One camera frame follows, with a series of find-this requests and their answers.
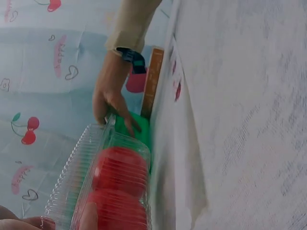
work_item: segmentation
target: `cherry print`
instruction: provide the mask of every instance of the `cherry print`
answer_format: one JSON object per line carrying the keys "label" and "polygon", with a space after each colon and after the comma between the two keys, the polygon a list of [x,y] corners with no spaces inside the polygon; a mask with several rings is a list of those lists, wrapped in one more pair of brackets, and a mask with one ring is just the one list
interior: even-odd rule
{"label": "cherry print", "polygon": [[61,0],[50,0],[50,5],[48,6],[48,12],[53,12],[61,6]]}
{"label": "cherry print", "polygon": [[39,120],[37,117],[33,116],[31,118],[29,118],[28,120],[28,126],[27,129],[28,130],[36,130],[39,126]]}
{"label": "cherry print", "polygon": [[35,142],[35,140],[36,140],[35,133],[32,130],[28,130],[25,133],[25,136],[22,138],[21,142],[24,145],[31,145],[31,144],[33,144]]}

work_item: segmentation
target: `person's thumb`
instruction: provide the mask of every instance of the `person's thumb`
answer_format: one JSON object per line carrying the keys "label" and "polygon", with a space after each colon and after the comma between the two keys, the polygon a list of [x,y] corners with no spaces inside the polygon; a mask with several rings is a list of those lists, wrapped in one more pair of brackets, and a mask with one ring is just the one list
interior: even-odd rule
{"label": "person's thumb", "polygon": [[80,219],[79,230],[98,230],[98,214],[95,203],[88,203],[85,205]]}
{"label": "person's thumb", "polygon": [[93,114],[100,125],[104,125],[106,123],[105,117],[108,112],[108,106],[105,101],[105,98],[99,90],[94,90],[93,93]]}
{"label": "person's thumb", "polygon": [[37,227],[38,229],[43,230],[55,230],[56,229],[56,223],[46,217],[30,217],[26,219],[21,219],[21,221],[31,224],[34,227]]}
{"label": "person's thumb", "polygon": [[12,213],[10,210],[8,210],[6,207],[0,206],[0,220],[1,219],[17,219],[19,218]]}

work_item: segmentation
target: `finger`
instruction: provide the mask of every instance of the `finger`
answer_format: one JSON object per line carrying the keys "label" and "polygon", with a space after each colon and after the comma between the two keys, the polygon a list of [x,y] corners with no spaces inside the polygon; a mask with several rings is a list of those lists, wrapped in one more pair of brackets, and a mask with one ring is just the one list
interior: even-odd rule
{"label": "finger", "polygon": [[133,117],[131,117],[132,118],[132,125],[133,125],[133,127],[135,127],[136,128],[136,130],[139,132],[139,133],[141,133],[142,132],[142,128],[141,128],[141,126],[139,125],[139,123],[133,118]]}
{"label": "finger", "polygon": [[108,112],[108,106],[105,101],[103,94],[100,94],[98,91],[95,91],[93,94],[93,114],[96,121],[100,125],[104,125],[106,123],[105,117]]}
{"label": "finger", "polygon": [[80,219],[79,230],[98,230],[98,214],[95,203],[86,204]]}
{"label": "finger", "polygon": [[112,95],[112,97],[107,100],[107,102],[117,111],[118,115],[121,116],[125,121],[125,126],[129,132],[129,134],[134,137],[134,131],[132,128],[132,116],[129,113],[125,98],[121,95],[121,93]]}
{"label": "finger", "polygon": [[31,224],[16,219],[0,220],[0,230],[39,230]]}
{"label": "finger", "polygon": [[6,207],[0,206],[0,219],[19,219],[14,213]]}
{"label": "finger", "polygon": [[56,229],[56,223],[53,220],[46,217],[31,217],[31,218],[22,219],[21,221],[31,224],[32,226],[42,230]]}

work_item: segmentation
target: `hand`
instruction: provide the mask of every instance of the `hand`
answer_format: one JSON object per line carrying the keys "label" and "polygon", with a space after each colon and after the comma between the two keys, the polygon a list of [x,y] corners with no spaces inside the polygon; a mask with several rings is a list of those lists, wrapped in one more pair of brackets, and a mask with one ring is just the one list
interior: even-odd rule
{"label": "hand", "polygon": [[[95,203],[85,206],[79,230],[97,230],[98,215]],[[46,217],[19,219],[7,208],[0,206],[0,230],[55,230],[56,224]]]}
{"label": "hand", "polygon": [[130,69],[129,62],[124,61],[113,51],[108,51],[94,89],[93,113],[99,124],[106,123],[105,118],[109,113],[117,113],[124,118],[125,126],[133,137],[132,127],[138,131],[141,131],[141,128],[129,113],[125,99],[121,94]]}
{"label": "hand", "polygon": [[19,219],[7,208],[0,206],[0,230],[55,230],[55,222],[45,217]]}

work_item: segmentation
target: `beige sleeve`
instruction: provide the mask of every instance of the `beige sleeve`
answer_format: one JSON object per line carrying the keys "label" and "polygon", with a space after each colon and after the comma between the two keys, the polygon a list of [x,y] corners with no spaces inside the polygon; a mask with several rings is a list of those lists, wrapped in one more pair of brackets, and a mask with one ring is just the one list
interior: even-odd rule
{"label": "beige sleeve", "polygon": [[141,53],[149,24],[161,1],[122,0],[115,29],[105,44],[107,50],[123,47]]}

